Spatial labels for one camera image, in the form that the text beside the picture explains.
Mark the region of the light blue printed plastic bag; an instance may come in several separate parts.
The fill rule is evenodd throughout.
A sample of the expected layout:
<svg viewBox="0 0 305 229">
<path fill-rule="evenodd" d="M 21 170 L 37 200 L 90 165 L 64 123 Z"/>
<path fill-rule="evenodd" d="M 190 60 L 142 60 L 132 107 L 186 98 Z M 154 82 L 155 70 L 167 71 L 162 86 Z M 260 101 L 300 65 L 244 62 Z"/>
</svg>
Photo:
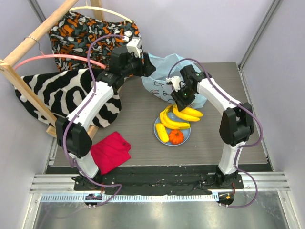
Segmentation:
<svg viewBox="0 0 305 229">
<path fill-rule="evenodd" d="M 175 53 L 164 58 L 149 54 L 149 58 L 153 66 L 156 67 L 156 71 L 149 77 L 141 77 L 142 83 L 147 91 L 170 104 L 174 103 L 174 99 L 171 97 L 172 86 L 166 83 L 168 73 L 171 77 L 181 77 L 180 70 L 187 65 L 192 65 L 196 72 L 200 71 L 191 61 L 178 63 L 183 57 Z"/>
</svg>

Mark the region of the yellow fake banana bunch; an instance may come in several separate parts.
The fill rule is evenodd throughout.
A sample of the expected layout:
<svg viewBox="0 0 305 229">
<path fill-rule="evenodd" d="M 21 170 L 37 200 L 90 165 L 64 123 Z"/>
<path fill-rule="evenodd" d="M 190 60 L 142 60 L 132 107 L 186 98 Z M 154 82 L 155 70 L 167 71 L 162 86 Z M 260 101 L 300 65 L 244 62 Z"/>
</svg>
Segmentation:
<svg viewBox="0 0 305 229">
<path fill-rule="evenodd" d="M 185 122 L 177 122 L 173 121 L 168 117 L 169 110 L 173 107 L 173 105 L 168 105 L 162 112 L 159 114 L 160 122 L 167 128 L 172 130 L 181 130 L 181 129 L 189 129 L 190 124 Z"/>
</svg>

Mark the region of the orange fake pumpkin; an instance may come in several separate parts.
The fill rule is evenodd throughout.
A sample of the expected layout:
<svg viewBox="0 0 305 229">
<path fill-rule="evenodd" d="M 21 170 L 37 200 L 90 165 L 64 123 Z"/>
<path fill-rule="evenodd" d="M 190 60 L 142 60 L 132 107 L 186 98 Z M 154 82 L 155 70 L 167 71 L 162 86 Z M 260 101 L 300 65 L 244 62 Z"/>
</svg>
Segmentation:
<svg viewBox="0 0 305 229">
<path fill-rule="evenodd" d="M 180 130 L 172 130 L 169 134 L 169 142 L 172 145 L 179 145 L 184 141 L 184 134 Z"/>
</svg>

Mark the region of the yellow fake lemon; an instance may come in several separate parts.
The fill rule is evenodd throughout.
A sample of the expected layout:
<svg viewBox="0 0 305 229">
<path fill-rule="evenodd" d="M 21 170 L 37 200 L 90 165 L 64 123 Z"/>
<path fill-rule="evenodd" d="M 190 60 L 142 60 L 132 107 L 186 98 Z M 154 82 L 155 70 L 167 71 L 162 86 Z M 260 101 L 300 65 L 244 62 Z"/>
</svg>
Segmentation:
<svg viewBox="0 0 305 229">
<path fill-rule="evenodd" d="M 169 142 L 169 136 L 167 134 L 165 126 L 162 123 L 157 123 L 155 129 L 157 131 L 157 135 L 161 142 L 163 143 Z"/>
</svg>

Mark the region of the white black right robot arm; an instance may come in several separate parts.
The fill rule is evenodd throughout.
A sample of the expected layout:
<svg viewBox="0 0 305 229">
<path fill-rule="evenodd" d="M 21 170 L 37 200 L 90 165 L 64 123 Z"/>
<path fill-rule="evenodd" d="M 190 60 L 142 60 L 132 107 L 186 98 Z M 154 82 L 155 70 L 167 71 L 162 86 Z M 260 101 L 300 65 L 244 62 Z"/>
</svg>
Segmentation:
<svg viewBox="0 0 305 229">
<path fill-rule="evenodd" d="M 237 179 L 238 150 L 245 145 L 254 132 L 252 106 L 241 103 L 224 91 L 209 73 L 196 72 L 192 65 L 183 67 L 180 76 L 168 76 L 166 83 L 172 85 L 172 98 L 176 114 L 186 112 L 196 94 L 204 96 L 221 114 L 219 134 L 224 143 L 221 160 L 216 168 L 215 182 L 227 188 Z"/>
</svg>

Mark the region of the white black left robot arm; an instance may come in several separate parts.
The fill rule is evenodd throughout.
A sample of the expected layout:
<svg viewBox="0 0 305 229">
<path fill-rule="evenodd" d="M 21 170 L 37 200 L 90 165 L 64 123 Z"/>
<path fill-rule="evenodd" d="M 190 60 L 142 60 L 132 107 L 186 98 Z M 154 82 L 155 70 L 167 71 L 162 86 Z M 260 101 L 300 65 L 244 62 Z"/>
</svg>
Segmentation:
<svg viewBox="0 0 305 229">
<path fill-rule="evenodd" d="M 97 190 L 102 183 L 102 179 L 97 176 L 99 168 L 90 152 L 92 139 L 88 129 L 91 123 L 106 102 L 122 87 L 125 78 L 131 75 L 148 77 L 155 71 L 156 67 L 151 63 L 148 53 L 137 57 L 126 47 L 115 48 L 111 52 L 108 67 L 93 77 L 93 88 L 80 105 L 65 118 L 57 118 L 57 143 L 63 148 L 71 167 L 77 167 L 86 177 L 85 185 L 90 190 Z"/>
</svg>

